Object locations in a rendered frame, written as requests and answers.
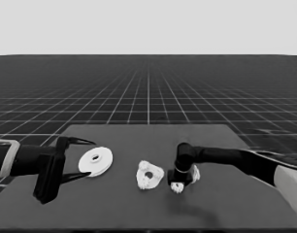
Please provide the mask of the small white T-shaped piece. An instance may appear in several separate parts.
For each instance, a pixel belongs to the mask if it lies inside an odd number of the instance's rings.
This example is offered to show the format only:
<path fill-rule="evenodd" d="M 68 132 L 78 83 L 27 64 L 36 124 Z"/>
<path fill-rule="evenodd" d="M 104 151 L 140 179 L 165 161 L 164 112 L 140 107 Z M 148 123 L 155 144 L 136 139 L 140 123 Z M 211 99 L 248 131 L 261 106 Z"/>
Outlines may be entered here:
<path fill-rule="evenodd" d="M 192 182 L 196 183 L 201 178 L 200 171 L 196 165 L 193 165 Z"/>

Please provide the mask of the large thick white disc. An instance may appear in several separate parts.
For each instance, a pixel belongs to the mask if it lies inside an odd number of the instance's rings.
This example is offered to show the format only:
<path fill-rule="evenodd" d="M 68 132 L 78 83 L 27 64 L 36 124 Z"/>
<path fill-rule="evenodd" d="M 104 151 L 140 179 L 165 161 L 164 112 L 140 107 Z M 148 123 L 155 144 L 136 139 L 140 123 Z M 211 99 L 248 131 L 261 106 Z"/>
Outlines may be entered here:
<path fill-rule="evenodd" d="M 89 172 L 90 177 L 97 177 L 106 172 L 114 161 L 113 153 L 105 147 L 88 150 L 79 160 L 78 168 L 82 173 Z"/>

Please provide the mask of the white round pinned carrier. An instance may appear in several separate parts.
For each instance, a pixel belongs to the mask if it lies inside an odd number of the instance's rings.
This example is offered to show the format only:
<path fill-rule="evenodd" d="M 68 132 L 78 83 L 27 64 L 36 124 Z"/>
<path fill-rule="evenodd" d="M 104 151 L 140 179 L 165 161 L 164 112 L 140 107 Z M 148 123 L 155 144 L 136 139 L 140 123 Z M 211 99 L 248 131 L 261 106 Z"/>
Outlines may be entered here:
<path fill-rule="evenodd" d="M 139 165 L 138 165 L 138 170 L 137 170 L 137 173 L 136 173 L 136 181 L 137 181 L 137 184 L 139 181 L 141 180 L 150 180 L 150 189 L 154 189 L 156 188 L 160 182 L 162 181 L 162 179 L 164 178 L 157 178 L 155 176 L 155 172 L 154 172 L 154 167 L 156 165 L 149 163 L 149 166 L 147 168 L 147 170 L 140 170 L 139 169 Z"/>

